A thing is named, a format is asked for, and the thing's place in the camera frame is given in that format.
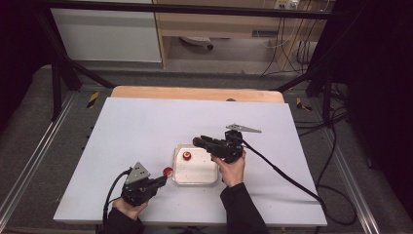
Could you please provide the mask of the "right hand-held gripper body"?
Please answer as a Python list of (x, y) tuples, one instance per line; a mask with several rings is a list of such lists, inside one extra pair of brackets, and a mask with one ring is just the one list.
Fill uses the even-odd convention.
[(208, 151), (221, 158), (225, 163), (236, 162), (243, 155), (243, 132), (261, 134), (260, 130), (238, 124), (228, 125), (226, 129), (225, 138), (219, 142), (211, 142)]

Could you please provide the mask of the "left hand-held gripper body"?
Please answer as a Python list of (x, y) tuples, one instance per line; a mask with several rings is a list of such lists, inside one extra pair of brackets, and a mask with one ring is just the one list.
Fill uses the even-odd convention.
[(149, 201), (155, 194), (155, 180), (142, 164), (137, 162), (126, 178), (121, 196), (128, 204), (136, 207)]

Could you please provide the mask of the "square clear plastic tray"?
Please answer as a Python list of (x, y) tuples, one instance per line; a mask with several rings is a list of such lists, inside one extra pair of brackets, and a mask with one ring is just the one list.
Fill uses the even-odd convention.
[[(189, 151), (192, 157), (185, 161), (182, 154)], [(218, 180), (217, 165), (210, 154), (192, 144), (179, 144), (174, 150), (172, 179), (179, 185), (213, 185)]]

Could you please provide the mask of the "person's left hand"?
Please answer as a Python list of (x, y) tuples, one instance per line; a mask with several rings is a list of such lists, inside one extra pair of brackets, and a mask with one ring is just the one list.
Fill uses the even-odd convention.
[(112, 207), (114, 209), (117, 209), (119, 212), (133, 220), (137, 220), (139, 215), (142, 213), (144, 209), (147, 208), (147, 206), (148, 203), (145, 202), (139, 206), (134, 207), (127, 203), (124, 198), (116, 199), (112, 204)]

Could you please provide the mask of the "person's right hand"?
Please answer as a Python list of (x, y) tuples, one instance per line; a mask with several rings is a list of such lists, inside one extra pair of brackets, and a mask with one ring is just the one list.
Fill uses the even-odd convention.
[(211, 156), (211, 160), (219, 167), (223, 182), (228, 187), (234, 187), (244, 182), (245, 152), (236, 162), (230, 164), (214, 155)]

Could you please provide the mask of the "white chair base with caster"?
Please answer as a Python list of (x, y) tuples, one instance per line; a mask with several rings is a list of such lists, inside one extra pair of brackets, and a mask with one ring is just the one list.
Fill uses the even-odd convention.
[(213, 49), (213, 45), (208, 37), (181, 37), (181, 40), (192, 45), (206, 47), (209, 50)]

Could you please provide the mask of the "light wooden desk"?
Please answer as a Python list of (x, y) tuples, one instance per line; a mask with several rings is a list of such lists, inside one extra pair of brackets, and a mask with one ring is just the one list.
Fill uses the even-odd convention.
[[(271, 9), (276, 0), (153, 0), (155, 4)], [(296, 10), (317, 11), (320, 0), (300, 0)], [(256, 38), (269, 43), (283, 71), (292, 67), (293, 52), (301, 42), (317, 42), (323, 19), (165, 14), (155, 15), (161, 37)]]

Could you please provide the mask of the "white cabinet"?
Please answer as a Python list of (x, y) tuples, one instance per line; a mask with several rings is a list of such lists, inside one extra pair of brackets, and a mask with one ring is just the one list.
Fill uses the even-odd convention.
[(52, 9), (66, 52), (76, 60), (160, 62), (149, 13)]

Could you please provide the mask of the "white power strip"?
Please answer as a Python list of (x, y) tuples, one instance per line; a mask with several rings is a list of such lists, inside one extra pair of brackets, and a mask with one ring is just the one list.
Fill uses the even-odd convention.
[(300, 0), (276, 0), (275, 8), (280, 10), (296, 10)]

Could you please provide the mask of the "dark curtain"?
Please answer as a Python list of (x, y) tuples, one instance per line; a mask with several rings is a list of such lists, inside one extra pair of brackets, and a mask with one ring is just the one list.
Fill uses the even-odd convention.
[(368, 155), (413, 216), (413, 0), (370, 0), (338, 75)]
[(0, 133), (32, 83), (49, 63), (25, 0), (0, 0)]

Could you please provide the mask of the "aluminium floor rail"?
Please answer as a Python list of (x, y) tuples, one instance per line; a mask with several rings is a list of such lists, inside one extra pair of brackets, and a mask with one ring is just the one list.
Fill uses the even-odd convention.
[(58, 130), (70, 110), (70, 107), (72, 106), (74, 98), (77, 95), (77, 92), (68, 93), (64, 99), (61, 112), (57, 115), (55, 120), (49, 124), (48, 129), (42, 135), (6, 199), (0, 205), (0, 230), (5, 228), (7, 222), (11, 218), (16, 206), (19, 203), (19, 200), (21, 199), (37, 168), (41, 164), (41, 161), (52, 144)]
[(347, 193), (355, 206), (357, 218), (365, 234), (380, 234), (380, 228), (370, 211), (368, 204), (358, 186), (357, 180), (348, 166), (344, 154), (332, 129), (324, 129), (323, 134), (332, 148), (332, 159), (343, 180)]

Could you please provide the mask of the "black metal frame leg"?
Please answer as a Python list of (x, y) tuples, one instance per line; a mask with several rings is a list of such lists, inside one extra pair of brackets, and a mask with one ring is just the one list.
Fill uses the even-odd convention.
[(304, 81), (309, 81), (310, 84), (306, 90), (306, 94), (309, 98), (313, 98), (319, 93), (323, 93), (321, 117), (328, 127), (332, 125), (330, 117), (332, 68), (329, 66), (331, 46), (328, 46), (327, 42), (333, 41), (335, 38), (334, 32), (330, 26), (331, 22), (327, 21), (320, 34), (318, 45), (315, 48), (315, 53), (310, 60), (307, 70), (293, 80), (275, 88), (275, 91), (283, 93)]
[(79, 91), (82, 88), (78, 72), (105, 88), (113, 89), (116, 87), (115, 84), (94, 74), (67, 54), (64, 45), (58, 36), (57, 30), (53, 29), (51, 21), (47, 18), (44, 12), (35, 13), (34, 17), (46, 37), (47, 51), (51, 57), (54, 103), (53, 121), (56, 120), (62, 112), (63, 102), (61, 82), (65, 83), (69, 91)]

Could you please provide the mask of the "black metal frame crossbar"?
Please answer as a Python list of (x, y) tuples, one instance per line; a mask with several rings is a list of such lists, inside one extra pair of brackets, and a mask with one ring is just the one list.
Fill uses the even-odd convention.
[(217, 16), (242, 16), (261, 18), (287, 18), (287, 19), (314, 19), (330, 20), (337, 17), (328, 12), (286, 11), (255, 8), (193, 6), (170, 4), (145, 4), (145, 3), (119, 3), (96, 2), (76, 0), (39, 0), (41, 4), (55, 9), (94, 10), (94, 11), (119, 11), (142, 13), (165, 13), (187, 15), (217, 15)]

